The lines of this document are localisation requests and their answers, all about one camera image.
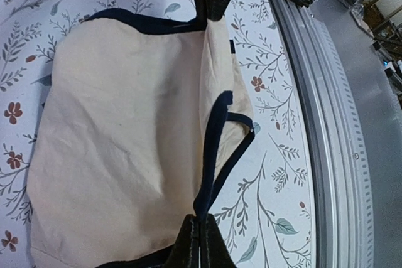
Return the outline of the cream underwear navy trim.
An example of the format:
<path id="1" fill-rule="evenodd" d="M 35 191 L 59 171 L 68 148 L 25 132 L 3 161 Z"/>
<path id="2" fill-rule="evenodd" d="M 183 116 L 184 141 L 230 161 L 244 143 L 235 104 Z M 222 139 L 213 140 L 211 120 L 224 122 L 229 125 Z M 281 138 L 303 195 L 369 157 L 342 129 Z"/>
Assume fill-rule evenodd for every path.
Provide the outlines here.
<path id="1" fill-rule="evenodd" d="M 219 21 L 105 9 L 57 46 L 27 178 L 37 267 L 164 267 L 254 140 Z"/>

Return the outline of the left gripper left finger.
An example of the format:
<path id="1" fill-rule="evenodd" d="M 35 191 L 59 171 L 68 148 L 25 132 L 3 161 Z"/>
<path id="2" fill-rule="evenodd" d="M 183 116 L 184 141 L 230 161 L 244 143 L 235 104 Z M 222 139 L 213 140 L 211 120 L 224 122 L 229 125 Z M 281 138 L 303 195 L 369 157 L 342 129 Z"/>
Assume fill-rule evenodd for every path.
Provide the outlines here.
<path id="1" fill-rule="evenodd" d="M 172 268 L 231 268 L 234 262 L 213 215 L 187 215 L 163 265 Z"/>

